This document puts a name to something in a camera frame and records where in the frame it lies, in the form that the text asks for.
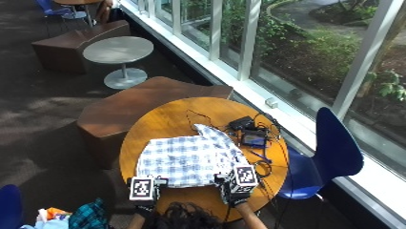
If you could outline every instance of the glass pane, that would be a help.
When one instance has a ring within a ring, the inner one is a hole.
[[[142,10],[142,7],[146,5],[147,0],[130,0],[135,5],[137,5],[137,9]]]
[[[238,69],[245,19],[245,1],[223,0],[219,59]]]
[[[181,0],[181,33],[205,50],[210,35],[210,0]]]
[[[399,11],[347,113],[367,153],[406,178],[406,43]]]
[[[158,18],[167,26],[173,26],[173,1],[171,0],[155,0],[154,1],[154,16]]]
[[[307,115],[334,102],[376,4],[262,2],[250,77]]]

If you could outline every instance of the blue chair backrest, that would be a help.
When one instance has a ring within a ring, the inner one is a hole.
[[[322,181],[358,174],[364,165],[360,149],[352,135],[327,108],[321,108],[317,113],[315,138],[313,161]]]
[[[0,229],[22,226],[22,203],[18,188],[13,184],[0,189]]]

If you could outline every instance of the brown leather ottoman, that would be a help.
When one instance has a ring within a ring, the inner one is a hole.
[[[155,107],[181,98],[229,98],[230,94],[229,86],[199,86],[155,76],[85,107],[77,127],[98,166],[102,169],[118,168],[126,132],[139,117]]]
[[[86,73],[88,61],[82,56],[84,49],[98,40],[126,36],[129,33],[128,22],[121,20],[82,31],[69,31],[33,42],[32,46],[45,69],[65,73]]]

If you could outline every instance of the dark floor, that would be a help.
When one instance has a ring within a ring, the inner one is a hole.
[[[92,65],[82,75],[44,70],[30,47],[30,42],[46,37],[36,1],[0,0],[0,5],[0,186],[18,186],[28,224],[34,223],[40,208],[74,211],[100,197],[110,224],[124,228],[131,204],[120,170],[97,169],[74,126],[82,108],[117,92],[104,86],[102,77],[120,66]],[[72,29],[85,27],[82,22],[68,24]],[[61,33],[57,21],[49,29],[52,35]],[[158,51],[129,66],[149,76],[193,82]],[[321,210],[317,198],[271,203],[278,209],[269,204],[261,213],[269,228],[283,209],[285,229],[354,228],[331,205],[326,203]]]

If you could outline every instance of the white round table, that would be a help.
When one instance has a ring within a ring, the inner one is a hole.
[[[94,42],[84,50],[84,57],[98,64],[121,64],[121,70],[109,73],[104,84],[112,89],[126,89],[143,82],[147,74],[125,64],[147,56],[153,51],[151,42],[141,37],[120,36]]]

